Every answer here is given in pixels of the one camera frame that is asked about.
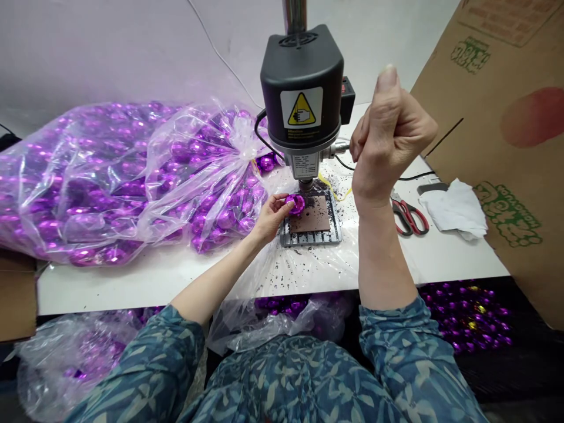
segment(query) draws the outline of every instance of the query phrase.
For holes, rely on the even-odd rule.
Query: plastic bag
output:
[[[286,303],[290,310],[279,311],[272,303]],[[291,303],[301,303],[301,306],[292,307]],[[222,355],[227,349],[246,351],[279,335],[309,334],[321,341],[339,342],[345,330],[344,320],[352,312],[353,301],[351,293],[332,292],[257,298],[246,306],[249,308],[242,314],[246,319],[238,322],[242,330],[237,333],[232,333],[232,329],[224,325],[222,313],[230,311],[229,307],[222,306],[214,316],[213,336],[210,332],[208,339],[208,347],[212,351]],[[220,333],[224,336],[217,339]]]
[[[314,327],[315,313],[333,313],[326,304],[314,301],[308,303],[298,316],[286,313],[263,318],[260,307],[250,298],[323,293],[335,287],[340,290],[358,288],[358,214],[348,211],[355,206],[352,196],[345,196],[350,188],[350,175],[340,179],[328,174],[326,181],[331,187],[325,189],[331,188],[333,195],[340,200],[337,202],[337,215],[342,242],[338,245],[285,248],[277,236],[241,275],[215,313],[207,339],[212,351],[224,355],[228,349],[239,352],[256,348],[278,335],[308,333]],[[269,192],[298,192],[297,182],[292,179],[289,169],[277,172],[276,177],[265,180],[265,185]],[[424,283],[410,255],[405,248],[402,249],[415,283]]]
[[[18,395],[34,421],[62,421],[114,368],[155,310],[66,314],[17,343]]]
[[[116,266],[149,244],[206,252],[243,236],[266,198],[253,125],[212,101],[75,108],[0,155],[0,244]]]
[[[274,167],[254,123],[248,111],[215,103],[185,108],[155,132],[147,153],[149,204],[137,225],[141,239],[188,239],[205,253],[251,231],[268,195],[255,159],[263,156],[264,172]],[[266,121],[261,124],[267,136]]]

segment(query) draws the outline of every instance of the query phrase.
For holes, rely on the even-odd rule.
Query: yellow warning triangle sticker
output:
[[[307,102],[306,96],[301,92],[288,119],[288,125],[310,125],[312,123],[315,123],[315,115]]]

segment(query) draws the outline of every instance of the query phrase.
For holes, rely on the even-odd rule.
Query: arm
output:
[[[287,196],[288,194],[270,196],[251,233],[231,253],[195,279],[170,302],[182,317],[202,325],[210,320],[237,279],[260,250],[274,239],[280,223],[290,214],[294,202],[284,204]]]
[[[395,182],[436,133],[437,124],[401,90],[395,68],[386,67],[351,139],[360,218],[360,343],[408,420],[486,421],[418,296],[390,206]]]
[[[67,417],[67,422],[175,421],[204,349],[201,325],[258,252],[272,241],[294,206],[270,196],[251,233],[149,320],[119,365]]]

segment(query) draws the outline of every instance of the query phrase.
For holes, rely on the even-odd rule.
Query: warning label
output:
[[[288,119],[289,125],[309,125],[315,123],[315,115],[311,111],[310,104],[307,102],[303,92],[298,94],[294,110]]]
[[[282,91],[280,93],[284,127],[286,129],[307,129],[321,126],[321,111],[323,108],[323,88],[309,88],[296,91]]]

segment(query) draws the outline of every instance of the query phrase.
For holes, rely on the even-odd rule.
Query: white cloth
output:
[[[483,238],[486,216],[472,187],[456,178],[448,191],[428,191],[419,197],[440,231],[458,229],[466,241]]]

